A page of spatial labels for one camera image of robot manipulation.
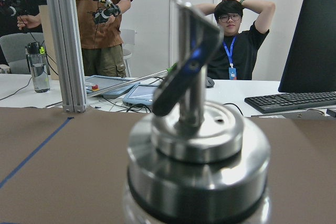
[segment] gray chair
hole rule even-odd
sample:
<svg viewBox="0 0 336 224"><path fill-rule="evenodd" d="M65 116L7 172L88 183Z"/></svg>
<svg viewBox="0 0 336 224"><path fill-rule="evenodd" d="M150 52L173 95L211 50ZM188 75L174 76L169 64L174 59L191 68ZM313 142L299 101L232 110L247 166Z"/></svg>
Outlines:
<svg viewBox="0 0 336 224"><path fill-rule="evenodd" d="M30 74L25 46L31 42L44 42L43 33L9 34L0 37L0 46L11 73Z"/></svg>

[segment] keyboard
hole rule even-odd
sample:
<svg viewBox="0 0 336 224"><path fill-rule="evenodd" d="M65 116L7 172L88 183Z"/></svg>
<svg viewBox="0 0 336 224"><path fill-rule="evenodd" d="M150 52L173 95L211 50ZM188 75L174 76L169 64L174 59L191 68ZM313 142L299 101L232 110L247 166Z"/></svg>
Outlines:
<svg viewBox="0 0 336 224"><path fill-rule="evenodd" d="M244 101L265 114L333 105L336 104L336 92L282 93L247 97Z"/></svg>

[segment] black monitor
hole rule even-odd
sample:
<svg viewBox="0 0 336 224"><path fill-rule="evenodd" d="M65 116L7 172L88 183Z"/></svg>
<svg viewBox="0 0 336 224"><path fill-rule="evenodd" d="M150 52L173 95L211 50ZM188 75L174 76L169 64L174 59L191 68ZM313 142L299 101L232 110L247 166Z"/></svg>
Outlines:
<svg viewBox="0 0 336 224"><path fill-rule="evenodd" d="M278 91L336 91L336 0L303 0Z"/></svg>

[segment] black bottle cap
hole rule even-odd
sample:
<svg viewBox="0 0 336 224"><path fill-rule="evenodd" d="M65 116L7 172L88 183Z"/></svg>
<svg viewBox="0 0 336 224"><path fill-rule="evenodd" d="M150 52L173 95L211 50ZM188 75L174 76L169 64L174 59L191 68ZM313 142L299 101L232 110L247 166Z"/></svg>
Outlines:
<svg viewBox="0 0 336 224"><path fill-rule="evenodd" d="M38 42L29 43L26 48L29 55L36 55L40 53L40 45Z"/></svg>

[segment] blue lanyard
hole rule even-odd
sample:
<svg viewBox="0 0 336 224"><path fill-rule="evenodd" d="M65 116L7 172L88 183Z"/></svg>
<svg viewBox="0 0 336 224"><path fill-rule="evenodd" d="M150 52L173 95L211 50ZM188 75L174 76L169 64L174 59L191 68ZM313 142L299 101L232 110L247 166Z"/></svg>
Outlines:
<svg viewBox="0 0 336 224"><path fill-rule="evenodd" d="M232 53L233 53L233 44L235 43L235 40L236 40L236 36L233 38L232 42L231 42L231 46L230 46L230 52L229 50L227 49L227 46L225 44L225 42L223 41L223 46L225 48L225 51L226 51L226 54L229 58L229 62L230 62L230 66L233 68L233 62L232 62Z"/></svg>

